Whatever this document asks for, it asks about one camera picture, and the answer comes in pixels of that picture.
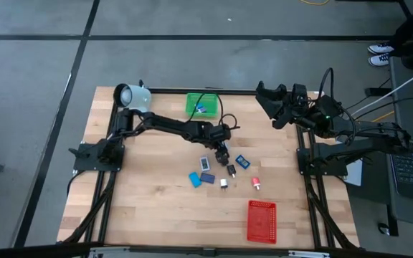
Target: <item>gray floor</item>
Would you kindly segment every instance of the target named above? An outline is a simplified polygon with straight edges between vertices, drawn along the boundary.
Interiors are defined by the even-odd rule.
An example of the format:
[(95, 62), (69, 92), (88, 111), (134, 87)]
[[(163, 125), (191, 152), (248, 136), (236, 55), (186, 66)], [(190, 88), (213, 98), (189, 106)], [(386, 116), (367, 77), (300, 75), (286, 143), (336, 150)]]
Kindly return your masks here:
[[(82, 34), (91, 0), (0, 0), (0, 34)], [(390, 35), (404, 21), (398, 4), (297, 0), (102, 0), (92, 34)], [(9, 247), (79, 42), (0, 42), (0, 248)], [(370, 42), (112, 41), (88, 42), (63, 121), (28, 245), (52, 244), (66, 200), (73, 157), (97, 85), (144, 79), (149, 87), (253, 89), (259, 80), (317, 90), (327, 67), (345, 106), (389, 77), (367, 62)], [(366, 116), (372, 119), (380, 114)], [(413, 225), (399, 238), (378, 233), (383, 206), (352, 199), (361, 246), (413, 254)], [(141, 257), (153, 257), (142, 254)]]

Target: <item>wooden tabletop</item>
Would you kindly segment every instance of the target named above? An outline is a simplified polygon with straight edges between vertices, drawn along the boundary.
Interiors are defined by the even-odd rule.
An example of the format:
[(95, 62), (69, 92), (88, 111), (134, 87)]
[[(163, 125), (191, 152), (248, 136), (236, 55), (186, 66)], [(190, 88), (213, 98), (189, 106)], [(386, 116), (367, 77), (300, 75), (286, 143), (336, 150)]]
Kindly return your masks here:
[[(113, 90), (113, 87), (96, 89), (84, 134), (87, 143), (105, 137)], [(152, 98), (151, 111), (157, 115), (187, 119), (185, 95), (153, 94)], [(313, 248), (307, 196), (295, 155), (298, 147), (295, 126), (272, 128), (254, 96), (221, 95), (221, 99), (224, 112), (233, 113), (241, 126), (232, 131), (228, 142), (229, 162), (235, 165), (236, 178), (230, 178), (226, 168), (216, 162), (214, 150), (189, 143), (180, 136), (149, 130), (127, 138), (106, 244)], [(225, 118), (225, 123), (232, 126), (233, 119)], [(250, 161), (247, 170), (235, 163), (239, 154)], [(194, 188), (188, 175), (194, 171), (200, 174), (202, 156), (208, 156), (210, 173), (216, 176), (216, 181)], [(260, 191), (251, 184), (255, 176), (260, 179)], [(97, 172), (85, 172), (72, 183), (58, 240), (71, 235), (90, 210), (96, 178)], [(228, 181), (226, 191), (219, 187), (221, 178)], [(358, 245), (345, 185), (332, 176), (325, 176), (324, 181), (331, 216), (350, 241)], [(277, 244), (247, 241), (247, 205), (251, 199), (277, 204)], [(100, 218), (99, 214), (92, 239), (98, 237)], [(325, 243), (323, 223), (318, 218)]]

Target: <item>red plastic basket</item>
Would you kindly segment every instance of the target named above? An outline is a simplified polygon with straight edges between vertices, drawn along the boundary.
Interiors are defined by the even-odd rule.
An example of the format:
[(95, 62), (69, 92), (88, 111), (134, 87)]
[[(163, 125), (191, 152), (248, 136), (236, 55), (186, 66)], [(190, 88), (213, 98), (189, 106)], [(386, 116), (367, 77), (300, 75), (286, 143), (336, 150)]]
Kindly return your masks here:
[(277, 243), (277, 206), (264, 201), (248, 202), (248, 241)]

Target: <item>green container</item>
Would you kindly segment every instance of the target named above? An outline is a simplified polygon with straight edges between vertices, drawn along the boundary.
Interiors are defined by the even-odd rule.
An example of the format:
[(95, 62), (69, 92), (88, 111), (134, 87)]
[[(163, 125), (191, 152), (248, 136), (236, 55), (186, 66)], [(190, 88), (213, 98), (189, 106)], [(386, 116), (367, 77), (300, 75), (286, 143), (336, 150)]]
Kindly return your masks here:
[[(188, 93), (186, 96), (186, 114), (191, 117), (194, 106), (199, 100), (201, 93)], [(204, 113), (196, 111), (194, 118), (215, 118), (218, 111), (218, 97), (216, 94), (204, 94), (201, 96), (199, 105), (202, 104), (206, 111)]]

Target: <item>sneaker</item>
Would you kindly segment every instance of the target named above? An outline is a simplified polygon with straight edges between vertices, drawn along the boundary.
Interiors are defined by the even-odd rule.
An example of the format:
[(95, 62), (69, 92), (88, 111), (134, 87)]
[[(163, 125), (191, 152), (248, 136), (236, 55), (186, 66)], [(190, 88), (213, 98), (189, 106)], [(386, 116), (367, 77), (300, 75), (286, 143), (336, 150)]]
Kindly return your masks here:
[(384, 66), (384, 65), (388, 65), (388, 58), (390, 58), (390, 54), (386, 53), (386, 54), (381, 54), (378, 56), (373, 56), (371, 58), (369, 58), (369, 64), (371, 64), (372, 66)]
[(393, 47), (390, 47), (387, 43), (370, 45), (367, 50), (372, 54), (385, 54), (390, 53), (394, 50)]

